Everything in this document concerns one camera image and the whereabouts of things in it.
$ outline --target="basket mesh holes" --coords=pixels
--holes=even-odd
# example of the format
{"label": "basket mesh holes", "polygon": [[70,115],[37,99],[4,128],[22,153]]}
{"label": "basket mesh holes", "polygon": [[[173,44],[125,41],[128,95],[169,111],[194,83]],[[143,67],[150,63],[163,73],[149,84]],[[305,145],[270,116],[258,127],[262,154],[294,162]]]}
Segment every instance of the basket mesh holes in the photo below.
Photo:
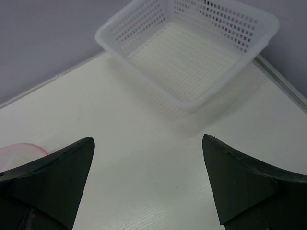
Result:
{"label": "basket mesh holes", "polygon": [[242,52],[247,52],[256,28],[259,26],[258,21],[252,17],[237,12],[236,9],[216,4],[214,0],[174,1],[174,18],[176,20],[195,26],[195,20],[198,19],[197,27],[208,31],[206,22],[200,16],[207,17],[208,21],[217,28],[216,31],[210,31],[211,33],[222,32]]}
{"label": "basket mesh holes", "polygon": [[112,28],[114,38],[125,48],[135,41],[141,33],[165,21],[161,0],[146,0]]}
{"label": "basket mesh holes", "polygon": [[237,61],[223,47],[173,23],[130,56],[137,69],[183,102],[200,97]]}

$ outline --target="basket bottom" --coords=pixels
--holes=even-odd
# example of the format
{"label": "basket bottom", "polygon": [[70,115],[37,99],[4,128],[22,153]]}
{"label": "basket bottom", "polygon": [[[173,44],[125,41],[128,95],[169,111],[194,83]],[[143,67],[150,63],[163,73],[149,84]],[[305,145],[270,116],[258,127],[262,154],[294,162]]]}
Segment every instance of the basket bottom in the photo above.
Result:
{"label": "basket bottom", "polygon": [[237,54],[168,23],[129,62],[182,102],[199,99],[239,60]]}

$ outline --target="white plastic basket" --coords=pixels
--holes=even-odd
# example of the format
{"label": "white plastic basket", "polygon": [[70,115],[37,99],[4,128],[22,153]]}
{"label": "white plastic basket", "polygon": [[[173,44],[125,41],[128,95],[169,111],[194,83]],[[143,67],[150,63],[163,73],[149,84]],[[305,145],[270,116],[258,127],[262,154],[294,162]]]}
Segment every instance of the white plastic basket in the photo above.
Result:
{"label": "white plastic basket", "polygon": [[95,39],[177,106],[194,109],[237,75],[278,28],[275,16],[232,0],[134,0]]}

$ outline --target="white tabletop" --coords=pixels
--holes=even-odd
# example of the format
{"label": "white tabletop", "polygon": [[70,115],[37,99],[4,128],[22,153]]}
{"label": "white tabletop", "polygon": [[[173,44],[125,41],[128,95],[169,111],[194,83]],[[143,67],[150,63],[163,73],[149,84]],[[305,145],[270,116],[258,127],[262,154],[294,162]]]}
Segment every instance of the white tabletop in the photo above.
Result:
{"label": "white tabletop", "polygon": [[203,161],[205,133],[307,174],[306,113],[255,64],[187,114],[103,54],[2,108],[0,121],[0,147],[31,142],[51,153],[94,138],[74,230],[224,229]]}

